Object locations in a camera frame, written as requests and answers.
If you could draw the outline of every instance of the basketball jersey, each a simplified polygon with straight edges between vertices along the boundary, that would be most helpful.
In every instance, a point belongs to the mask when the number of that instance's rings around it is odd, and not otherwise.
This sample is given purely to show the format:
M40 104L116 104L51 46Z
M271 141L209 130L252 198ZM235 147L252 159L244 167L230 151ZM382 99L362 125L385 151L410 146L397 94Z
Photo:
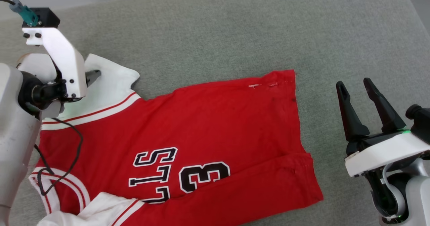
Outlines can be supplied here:
M130 89L136 71L95 55L85 65L102 76L59 117L83 143L71 173L42 197L47 214L95 212L119 196L136 198L136 210L124 209L114 224L201 225L210 217L205 225L237 225L322 200L300 142L294 71L144 100ZM29 177L37 190L69 169L79 142L69 126L44 120L40 150L54 174L38 181L39 161Z

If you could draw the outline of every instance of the gray fabric surface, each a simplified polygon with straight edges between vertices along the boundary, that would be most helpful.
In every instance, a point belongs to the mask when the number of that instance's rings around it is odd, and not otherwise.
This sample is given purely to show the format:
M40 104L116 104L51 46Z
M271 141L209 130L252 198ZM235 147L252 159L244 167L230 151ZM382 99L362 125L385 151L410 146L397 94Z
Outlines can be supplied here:
M410 0L116 0L58 16L60 30L84 56L138 71L135 90L145 99L191 84L295 69L302 142L325 199L250 226L378 224L367 182L350 178L344 167L337 81L372 132L381 122L364 77L402 117L413 103L430 106L430 37ZM23 53L43 50L25 45L18 19L1 22L0 30L2 62L14 65ZM27 181L14 206L11 225L35 225L44 214Z

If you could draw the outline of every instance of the teal connector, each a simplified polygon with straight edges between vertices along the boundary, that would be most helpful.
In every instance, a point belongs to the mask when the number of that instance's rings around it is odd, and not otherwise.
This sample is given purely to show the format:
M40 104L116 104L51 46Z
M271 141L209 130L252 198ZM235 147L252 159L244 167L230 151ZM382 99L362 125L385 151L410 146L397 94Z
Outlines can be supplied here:
M29 27L39 25L39 17L29 7L23 6L19 0L14 0L13 2L15 5L10 4L9 8L18 13Z

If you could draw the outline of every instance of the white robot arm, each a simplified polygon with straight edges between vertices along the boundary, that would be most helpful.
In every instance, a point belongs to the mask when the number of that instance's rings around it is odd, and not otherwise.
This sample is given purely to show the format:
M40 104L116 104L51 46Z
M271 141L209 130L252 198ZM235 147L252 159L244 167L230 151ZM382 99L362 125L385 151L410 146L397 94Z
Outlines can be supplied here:
M430 226L430 178L423 160L430 160L430 109L412 105L410 130L369 78L369 98L382 120L382 133L369 135L350 103L342 82L336 84L339 107L349 142L345 166L351 177L364 176L370 184L380 225Z
M23 23L27 44L43 45L49 55L29 54L17 68L0 63L0 226L8 225L42 119L55 118L65 102L80 100L101 75L85 73L82 55L57 30L60 20L49 8L20 10L37 18Z

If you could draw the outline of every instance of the wire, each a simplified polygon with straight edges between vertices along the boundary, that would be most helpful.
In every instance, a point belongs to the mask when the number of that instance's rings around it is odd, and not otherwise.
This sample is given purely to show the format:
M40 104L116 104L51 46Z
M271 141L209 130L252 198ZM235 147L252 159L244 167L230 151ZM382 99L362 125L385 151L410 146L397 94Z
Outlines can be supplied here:
M10 3L10 4L12 4L12 5L15 5L15 2L14 2L14 1L11 1L11 0L0 0L0 1L2 1L2 2L6 2L6 3Z
M43 185L42 185L42 172L43 171L48 171L50 174L54 175L54 172L52 171L51 167L49 167L48 163L46 162L45 157L42 155L42 153L40 152L40 149L37 147L37 145L34 145L34 148L36 148L37 152L40 154L40 158L42 159L43 163L45 164L46 168L41 169L38 173L37 173L37 183L39 184L39 189L40 189L40 194L42 196L46 196L46 194L48 194L48 192L60 181L63 180L67 175L70 174L70 172L72 171L73 167L75 166L76 162L79 159L79 154L80 154L80 150L81 150L81 146L83 143L83 136L82 134L71 124L64 122L62 120L56 119L56 118L52 118L53 120L63 123L65 125L68 125L70 128L72 128L80 137L80 142L78 145L78 148L76 150L76 157L73 160L72 164L70 165L69 170L67 170L66 173L64 173L64 175L62 175L59 179L57 179L54 183L52 183L51 186L49 186L49 188L46 190L43 189Z

